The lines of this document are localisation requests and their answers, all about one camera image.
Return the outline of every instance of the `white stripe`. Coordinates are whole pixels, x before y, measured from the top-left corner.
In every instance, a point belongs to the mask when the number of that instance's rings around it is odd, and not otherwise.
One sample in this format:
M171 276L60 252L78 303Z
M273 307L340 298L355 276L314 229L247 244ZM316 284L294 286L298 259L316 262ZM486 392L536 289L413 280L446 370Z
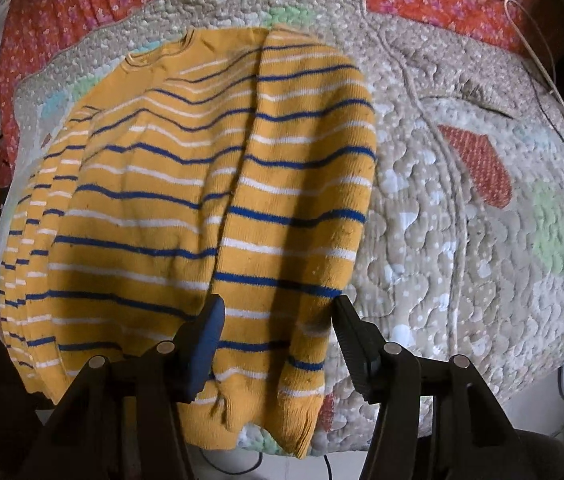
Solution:
M199 178L175 178L166 173L160 173L159 171L147 170L146 168L140 168L139 166L126 166L125 168L114 168L113 166L107 166L105 164L89 164L87 167L82 168L83 170L104 170L108 173L113 173L121 175L124 173L138 173L146 176L152 176L168 182L170 184L179 184L181 186L203 186L204 181Z
M235 374L243 375L251 379L266 379L268 377L267 372L252 372L251 370L244 370L244 368L234 367L216 374L215 379L221 383L222 381L228 379L231 375Z
M142 95L142 96L130 99L130 100L124 102L124 103L121 103L121 104L117 105L116 107L110 108L109 110L103 112L101 114L101 117L105 117L108 114L114 113L118 110L126 108L129 105L135 104L137 102L145 101L145 102L149 102L150 104L152 104L155 107L161 108L162 110L166 110L171 114L179 115L181 117L188 117L190 119L201 119L201 118L206 117L210 114L216 113L216 111L219 110L220 108L222 108L226 104L226 102L232 101L233 99L237 99L238 97L249 96L249 95L252 95L253 93L254 93L253 89L248 89L248 90L242 90L242 91L234 91L234 92L230 92L230 93L227 93L227 94L220 94L218 96L217 101L213 100L215 102L215 104L211 108L206 108L203 112L200 112L198 114L183 112L182 110L179 110L178 108L172 108L168 105L160 103L159 101L156 101L155 99L153 99L151 97L148 97L146 95ZM134 131L134 132L143 132L144 131L143 126L136 126L135 128L136 129L130 128L130 130Z
M292 99L294 97L305 97L308 95L320 95L320 94L324 94L325 92L331 92L333 90L337 90L338 88L342 88L343 86L349 86L349 85L353 85L353 86L361 86L362 88L366 89L366 85L364 83L362 83L361 81L356 81L355 79L347 79L345 81L339 82L339 83L335 83L333 85L330 86L323 86L323 87L318 87L318 88L304 88L301 90L296 90L295 92L289 92L287 94L281 94L281 95L268 95L268 94L257 94L258 98L262 98L265 101L269 101L272 103L277 103L280 101L284 101L287 99Z
M251 253L274 254L275 256L295 256L298 258L311 256L312 254L324 254L325 256L342 258L344 260L349 260L351 262L355 261L355 256L357 254L355 251L348 251L346 249L329 248L329 247L317 247L307 251L292 251L281 247L271 247L267 245L251 244L249 242L236 240L234 238L224 238L222 240L222 246L232 247L234 249L240 249L243 251L250 251Z
M16 346L10 346L10 349L17 352L18 354L21 355L25 355L26 357L28 357L29 359L33 358L33 356L31 356L31 354L29 354L28 352L25 352L24 350L22 350L21 348L18 348Z
M84 274L92 274L94 276L115 276L118 278L128 278L143 283L155 283L156 285L167 285L174 288L183 288L184 290L207 290L209 284L204 282L191 282L188 280L168 280L161 276L151 276L149 274L139 274L124 269L106 269L104 267L91 267L73 264L49 264L51 270L68 270L74 272L83 272Z
M268 319L270 312L254 312L253 310L240 310L239 308L227 308L224 311L226 317L245 317L247 319Z
M71 132L71 133L66 134L66 135L60 137L59 139L57 139L52 145L54 146L56 144L59 144L60 142L62 142L62 140L69 139L70 137L80 137L80 136L83 136L83 135L88 135L89 133L90 133L89 130L81 130L79 132Z
M272 59L265 59L264 61L260 62L260 64L268 64L268 63L283 63L286 61L301 61L302 59L319 59L322 57L342 57L340 54L335 52L313 52L312 54L295 54L294 56L285 56L285 57L274 57Z
M372 188L372 184L366 178L360 176L345 176L336 178L324 184L324 186L319 189L297 189L293 187L275 187L269 186L268 184L263 184L252 178L242 176L239 178L239 183L244 184L249 187L254 187L260 191L265 191L274 195L290 195L290 196L319 196L324 190L332 186L338 186L339 184L357 184L358 186L364 186L368 189Z
M366 128L367 130L371 130L375 135L375 127L371 123L367 123L366 121L348 121L348 123L341 124L337 128L334 128L328 133L325 133L321 136L317 137L278 137L275 139L270 139L269 137L262 137L259 135L251 135L252 140L256 140L262 144L267 144L268 146L274 146L277 144L312 144L313 142L317 142L318 140L326 139L333 134L336 134L346 128Z
M172 86L174 88L181 88L183 90L187 90L189 92L191 92L191 94L202 94L204 92L207 92L209 90L213 90L214 88L217 88L218 86L228 86L227 84L230 84L232 82L236 82L238 80L238 76L242 75L244 72L251 72L251 67L255 65L255 63L257 63L257 60L253 60L251 62L246 63L245 65L241 65L241 63L238 63L236 65L234 65L231 68L237 68L241 66L241 70L238 70L236 73L230 74L226 77L221 78L220 80L216 81L214 84L211 84L205 88L201 88L201 89L197 89L194 87L191 87L191 85L195 85L195 84L199 84L199 83L182 83L180 81L164 81L164 84Z
M135 220L126 218L115 218L112 216L105 215L98 211L91 211L89 209L69 209L66 211L65 216L79 216L82 218L96 218L98 220L104 220L111 224L117 225L119 227L184 227L189 231L198 234L199 230L196 226L188 224L182 220L176 218L167 219L147 219L147 220Z
M59 359L53 359L52 361L44 361L42 363L35 363L35 368L48 368L51 366L57 366L60 364Z
M211 146L213 144L212 140L196 140L195 142L184 142L183 140L179 140L177 137L166 131L164 128L160 128L155 124L146 124L145 126L131 126L129 128L130 132L145 132L146 130L151 130L165 137L168 137L170 140L184 148L198 148L200 146Z
M316 390L291 390L285 386L279 389L279 392L288 397L311 397L313 395L324 395L324 386L320 386Z
M236 168L220 168L219 170L211 171L209 177L217 175L232 175L237 172L238 170Z
M248 52L249 50L252 50L252 49L251 48L241 48L241 49L235 51L234 57L231 57L231 58L225 57L223 59L218 59L216 61L210 61L208 63L202 63L200 65L195 65L195 66L192 66L191 68L187 68L186 70L182 70L179 74L180 75L189 74L191 72L197 72L198 70L201 70L203 68L208 68L210 66L216 66L216 65L220 65L222 63L228 63L228 62L236 61L239 56Z
M331 334L330 326L328 328L322 328L316 325L298 323L297 328L308 337L328 337Z
M217 396L215 397L207 397L206 399L195 399L193 404L212 404L217 400Z
M29 323L37 323L40 321L50 321L52 316L50 314L44 314L42 316L27 317L26 319L15 319L14 317L6 316L6 321L9 323L14 323L17 326L28 325Z
M158 332L152 332L151 330L143 330L141 328L131 328L128 326L121 325L119 322L113 319L107 319L104 317L54 317L52 323L55 325L74 325L74 324L114 324L116 325L122 333L124 334L135 334L143 336L147 339L153 339L155 341L167 341L173 338L172 335L160 334Z

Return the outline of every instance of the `folded sweater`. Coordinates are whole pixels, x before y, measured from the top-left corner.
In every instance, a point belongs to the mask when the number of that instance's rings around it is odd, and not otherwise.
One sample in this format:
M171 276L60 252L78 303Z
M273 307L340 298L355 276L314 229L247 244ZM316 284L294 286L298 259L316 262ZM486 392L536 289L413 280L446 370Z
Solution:
M90 357L140 355L220 294L185 437L228 449L255 422L305 455L374 168L363 77L315 38L192 30L129 54L73 108L12 219L1 324L25 386L57 403Z

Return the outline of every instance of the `blue stripe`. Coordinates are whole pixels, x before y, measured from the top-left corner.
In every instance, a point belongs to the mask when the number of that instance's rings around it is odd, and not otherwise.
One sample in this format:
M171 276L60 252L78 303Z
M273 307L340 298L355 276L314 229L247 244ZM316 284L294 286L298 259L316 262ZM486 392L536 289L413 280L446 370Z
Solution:
M290 341L268 341L266 343L241 343L238 341L220 341L217 348L239 350L240 352L266 352L289 348Z
M175 126L177 126L180 130L182 130L184 132L194 133L194 132L200 132L202 130L208 130L209 128L212 128L213 126L215 126L222 119L225 119L226 117L232 117L233 115L238 115L238 114L255 113L255 108L254 107L251 107L251 108L233 108L231 110L226 110L225 112L221 113L216 118L214 118L208 124L204 124L203 126L190 127L190 126L184 126L183 124L180 124L175 120L169 119L168 117L165 117L165 116L160 115L156 112L153 112L152 110L149 110L148 108L142 107L142 108L137 108L137 110L135 110L133 113L131 113L131 114L125 116L125 117L122 117L121 119L115 121L112 124L107 124L107 126L102 126L101 128L98 128L97 130L95 130L93 132L92 137L99 135L103 132L107 132L108 130L112 130L113 128L116 128L120 124L126 123L126 121L129 121L129 120L137 117L142 112L146 112L146 113L152 115L153 117L157 117L159 119L162 119L163 121L169 122L171 124L175 124Z
M170 316L180 317L185 321L195 319L195 316L185 313L183 310L172 306L159 305L154 303L145 303L144 301L129 300L122 298L117 294L108 294L105 292L88 292L79 290L49 290L42 294L27 294L26 299L29 301L45 300L46 298L60 298L65 300L94 300L94 301L112 301L113 303L147 310L149 312L157 312L159 314L169 314Z
M242 283L244 285L255 286L273 286L275 288L283 288L286 290L298 290L311 296L319 296L320 298L335 298L341 294L338 288L330 286L312 285L310 283L299 283L291 280L277 280L274 278L266 278L264 276L246 276L244 274L233 274L232 272L216 272L214 279L220 282Z
M200 79L182 79L182 78L179 78L179 77L167 77L167 81L178 81L178 82L181 82L181 83L193 83L193 84L194 83L202 83L204 81L208 81L209 79L212 79L213 77L217 77L219 75L222 75L223 73L230 70L233 66L238 64L246 56L250 56L251 54L255 54L257 52L264 52L264 51L267 51L267 50L289 50L291 48L303 48L303 47L306 47L306 46L319 46L319 45L317 43L297 43L297 44L291 44L291 45L265 46L263 48L254 48L253 50L249 50L249 51L245 52L244 54L242 54L241 56L239 56L238 58L231 61L231 63L228 64L225 68L222 68L221 70L218 70L217 72L213 72L212 74L201 77Z
M326 74L329 72L335 72L335 70L342 70L344 68L352 68L353 70L357 70L357 67L355 65L346 63L346 64L326 66L324 68L313 68L310 70L302 70L301 72L295 72L293 74L265 75L258 77L257 80L258 81L286 81L287 79L295 79L296 77L302 77L305 75Z
M46 215L64 216L64 212L61 209L50 208L42 213L42 216L46 216Z
M78 191L93 191L95 193L100 193L108 198L112 198L114 200L131 200L134 198L148 198L150 200L163 200L164 202L171 202L174 204L184 205L189 209L199 210L201 206L207 200L212 200L216 198L221 198L223 196L229 195L229 193L209 193L208 195L204 196L202 199L202 203L196 204L195 202L189 202L188 200L184 200L183 198L178 198L175 196L164 195L162 193L153 193L149 191L113 191L107 189L105 187L98 186L97 184L82 184L82 186L78 186Z
M24 336L22 336L22 335L13 334L13 333L11 333L11 332L9 332L8 335L11 336L11 337L13 337L13 338L15 338L15 339L17 339L18 341L21 341L22 343L25 343L25 342L26 342L26 338L25 338Z
M103 349L103 348L113 348L115 350L122 350L122 347L114 343L113 341L93 341L89 343L71 343L61 345L58 344L57 348L60 349L62 352L79 352L82 350L95 350L95 349Z
M28 348L32 348L34 346L42 346L49 343L55 343L55 336L51 335L48 337L43 337L40 339L33 339L28 342Z
M44 155L44 160L46 160L47 158L53 158L55 156L60 156L62 155L62 153L64 153L66 150L82 150L86 147L85 144L75 144L75 145L70 145L70 146L65 146L62 150L60 150L59 152L55 152L55 153L49 153L48 155Z
M55 237L56 244L73 244L90 247L102 247L105 249L120 249L129 253L145 254L146 256L180 256L187 260L200 260L208 256L217 256L217 249L214 247L205 249L200 253L191 253L185 249L152 249L148 247L137 247L108 240L97 240L95 238L82 238L77 236L59 235Z
M300 361L294 358L292 355L288 357L288 363L299 370L305 370L306 372L319 372L324 368L324 361L321 363L307 363L305 361Z
M259 220L262 222L271 222L273 224L288 225L290 227L301 228L315 227L321 222L326 222L328 220L338 218L354 220L361 224L364 224L364 221L366 221L364 215L360 213L360 211L355 211L354 209L332 209L331 211L322 213L318 216L318 218L291 218L288 216L271 215L268 213L261 213L259 211L254 211L252 209L247 209L245 207L239 206L229 207L229 213L243 216L245 218L250 218L252 220Z
M17 301L10 301L10 300L6 300L4 302L5 305L7 306L12 306L14 308L19 308L21 305L25 305L26 301L25 300L20 300L19 298L17 298Z
M165 156L170 160L174 160L178 164L183 166L189 166L191 164L210 164L211 162L216 161L220 156L226 155L227 153L233 152L241 152L243 150L242 146L229 146L228 148L224 148L219 152L215 153L213 156L208 156L206 158L181 158L180 156L174 155L173 153L169 152L168 150L164 150L162 148L158 148L157 146L153 146L151 144L146 144L146 142L136 142L131 144L130 146L118 146L116 144L107 144L101 148L97 153L89 156L85 162L91 160L94 156L98 155L100 152L106 150L108 152L115 152L115 153L126 153L132 152L139 148L140 150L144 150L145 152L155 153L156 155Z
M309 160L308 162L294 162L292 160L264 160L258 158L255 155L246 155L244 158L252 160L260 166L266 166L268 168L289 168L291 170L315 170L316 168L322 168L333 162L336 158L347 155L348 153L357 153L360 155L367 155L375 160L375 153L370 148L365 146L344 146L335 152L331 153L320 160Z
M272 123L284 123L285 121L292 121L295 119L305 119L305 118L313 118L313 117L326 117L331 112L335 110L339 110L340 108L344 108L345 106L351 105L364 105L367 108L371 108L371 110L375 111L373 105L370 104L369 101L366 99L344 99L344 101L340 101L339 103L335 103L328 108L324 108L324 110L315 110L315 111L302 111L302 112L294 112L288 115L281 115L281 116L273 116L269 114L265 114L264 112L258 112L255 114L255 117L264 119L265 121L270 121Z

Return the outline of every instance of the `floor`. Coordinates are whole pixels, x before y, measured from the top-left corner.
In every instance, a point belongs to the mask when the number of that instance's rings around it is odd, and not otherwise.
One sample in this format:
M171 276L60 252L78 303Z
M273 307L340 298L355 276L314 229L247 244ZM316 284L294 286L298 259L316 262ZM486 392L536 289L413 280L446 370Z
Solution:
M564 399L558 387L558 371L531 384L504 406L505 412L515 428L553 434L564 442ZM251 468L257 462L254 451L205 451L207 458L217 467L238 472ZM197 448L190 449L193 469L203 480L225 480L231 478L207 465ZM329 455L333 480L354 480L360 475L366 460L364 452L344 452ZM243 480L327 480L327 468L323 458L309 457L304 460L264 455L257 470L240 476Z

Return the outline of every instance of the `yellow striped sweater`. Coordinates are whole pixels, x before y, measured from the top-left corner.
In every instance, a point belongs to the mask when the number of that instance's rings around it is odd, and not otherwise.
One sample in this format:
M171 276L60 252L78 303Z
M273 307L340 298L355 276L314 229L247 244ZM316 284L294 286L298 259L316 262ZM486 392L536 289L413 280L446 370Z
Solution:
M374 121L350 59L291 30L193 30L129 54L73 108L12 219L0 316L27 389L57 403L91 356L142 354L216 293L226 322L179 407L187 440L228 449L255 422L305 455Z

